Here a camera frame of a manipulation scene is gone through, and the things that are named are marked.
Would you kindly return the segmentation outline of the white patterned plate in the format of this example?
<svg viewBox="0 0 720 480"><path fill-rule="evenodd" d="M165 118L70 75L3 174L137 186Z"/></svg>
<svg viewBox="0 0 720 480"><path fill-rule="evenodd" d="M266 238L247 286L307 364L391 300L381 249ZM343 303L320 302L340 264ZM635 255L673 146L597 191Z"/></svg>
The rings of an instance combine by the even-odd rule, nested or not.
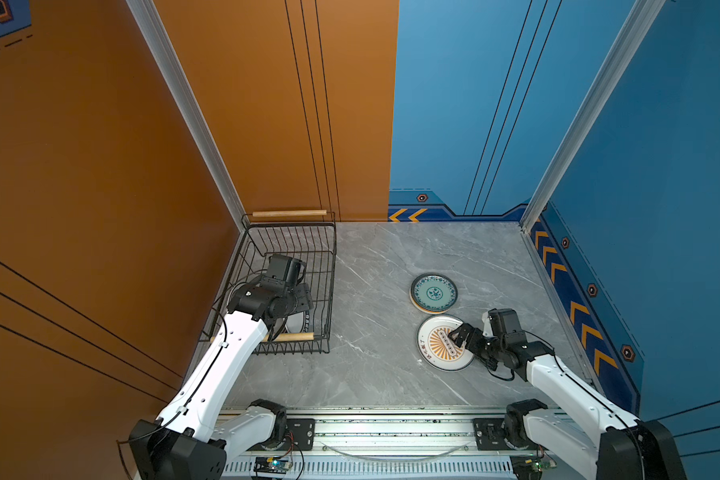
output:
<svg viewBox="0 0 720 480"><path fill-rule="evenodd" d="M298 312L287 317L285 330L289 334L303 333L309 326L309 313Z"/></svg>
<svg viewBox="0 0 720 480"><path fill-rule="evenodd" d="M460 371L468 367L474 355L458 347L448 337L462 324L462 320L450 315L435 315L424 320L416 337L422 358L442 371Z"/></svg>

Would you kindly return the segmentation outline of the grey green plate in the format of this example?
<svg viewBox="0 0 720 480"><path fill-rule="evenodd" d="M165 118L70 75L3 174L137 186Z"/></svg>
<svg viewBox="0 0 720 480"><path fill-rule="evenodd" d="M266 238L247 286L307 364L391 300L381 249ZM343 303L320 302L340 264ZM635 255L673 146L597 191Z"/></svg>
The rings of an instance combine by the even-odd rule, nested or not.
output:
<svg viewBox="0 0 720 480"><path fill-rule="evenodd" d="M414 297L422 306L445 313L456 304L458 289L454 282L444 275L424 273L413 280L409 297Z"/></svg>

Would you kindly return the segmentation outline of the black wire dish rack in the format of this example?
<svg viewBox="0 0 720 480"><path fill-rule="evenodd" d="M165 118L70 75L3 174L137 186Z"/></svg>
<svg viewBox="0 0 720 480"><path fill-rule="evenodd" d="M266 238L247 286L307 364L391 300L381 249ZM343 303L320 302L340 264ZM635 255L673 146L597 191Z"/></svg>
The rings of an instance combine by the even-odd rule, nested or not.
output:
<svg viewBox="0 0 720 480"><path fill-rule="evenodd" d="M234 307L262 320L268 331L256 354L330 352L337 260L336 216L328 210L261 211L242 217L243 231L202 339L219 332ZM313 308L303 333L285 330L288 293L310 286Z"/></svg>

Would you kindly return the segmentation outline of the orange plate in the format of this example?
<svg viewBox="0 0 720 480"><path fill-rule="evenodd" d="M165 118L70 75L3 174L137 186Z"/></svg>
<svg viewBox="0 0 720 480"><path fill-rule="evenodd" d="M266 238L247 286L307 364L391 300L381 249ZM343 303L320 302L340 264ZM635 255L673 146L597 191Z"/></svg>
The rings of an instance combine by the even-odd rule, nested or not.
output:
<svg viewBox="0 0 720 480"><path fill-rule="evenodd" d="M410 301L411 301L411 303L413 304L413 306L414 306L417 310L419 310L419 311L421 311L421 312L424 312L424 313L429 314L429 315L439 315L439 314L442 314L442 312L439 311L439 310L433 310L433 309L430 309L430 308L428 308L428 307L426 307L426 306L420 305L420 304L418 303L418 301L417 301L414 297L410 297Z"/></svg>

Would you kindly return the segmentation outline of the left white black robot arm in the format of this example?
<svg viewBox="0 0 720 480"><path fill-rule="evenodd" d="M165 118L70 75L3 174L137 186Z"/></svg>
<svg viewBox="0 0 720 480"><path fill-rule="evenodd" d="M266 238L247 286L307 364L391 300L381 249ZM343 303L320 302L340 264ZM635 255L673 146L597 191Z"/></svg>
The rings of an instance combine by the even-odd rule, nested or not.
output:
<svg viewBox="0 0 720 480"><path fill-rule="evenodd" d="M266 269L235 289L219 333L175 397L153 421L140 420L128 447L138 479L219 479L228 460L256 445L296 446L285 406L256 400L214 435L224 402L249 357L264 342L276 341L289 317L310 310L304 261L281 254Z"/></svg>

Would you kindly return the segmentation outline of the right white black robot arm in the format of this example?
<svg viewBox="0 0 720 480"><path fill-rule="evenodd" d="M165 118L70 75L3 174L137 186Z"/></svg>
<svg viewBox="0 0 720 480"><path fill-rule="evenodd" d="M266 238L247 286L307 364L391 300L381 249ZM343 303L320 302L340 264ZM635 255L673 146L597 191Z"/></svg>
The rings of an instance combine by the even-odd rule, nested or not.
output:
<svg viewBox="0 0 720 480"><path fill-rule="evenodd" d="M686 478L674 437L661 422L639 419L580 379L548 342L522 328L514 310L492 309L482 328L463 323L447 336L488 369L508 368L569 418L556 419L537 400L511 404L505 414L511 445L550 450L586 479Z"/></svg>

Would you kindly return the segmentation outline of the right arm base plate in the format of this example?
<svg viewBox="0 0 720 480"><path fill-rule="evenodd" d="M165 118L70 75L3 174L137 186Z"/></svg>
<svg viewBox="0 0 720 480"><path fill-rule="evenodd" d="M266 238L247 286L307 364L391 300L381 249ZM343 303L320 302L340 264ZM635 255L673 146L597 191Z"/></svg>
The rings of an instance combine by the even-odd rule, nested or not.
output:
<svg viewBox="0 0 720 480"><path fill-rule="evenodd" d="M514 417L475 418L472 424L477 448L480 451L536 451L543 449L527 436L522 421Z"/></svg>

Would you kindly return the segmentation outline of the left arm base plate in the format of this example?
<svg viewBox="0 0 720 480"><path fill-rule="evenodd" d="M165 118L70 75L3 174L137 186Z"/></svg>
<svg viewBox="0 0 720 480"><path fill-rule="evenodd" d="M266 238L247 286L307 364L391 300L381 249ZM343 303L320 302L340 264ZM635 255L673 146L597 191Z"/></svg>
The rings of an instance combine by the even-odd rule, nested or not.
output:
<svg viewBox="0 0 720 480"><path fill-rule="evenodd" d="M316 420L314 418L289 418L284 435L277 440L268 440L249 448L249 451L285 451L295 441L297 450L308 452L313 449Z"/></svg>

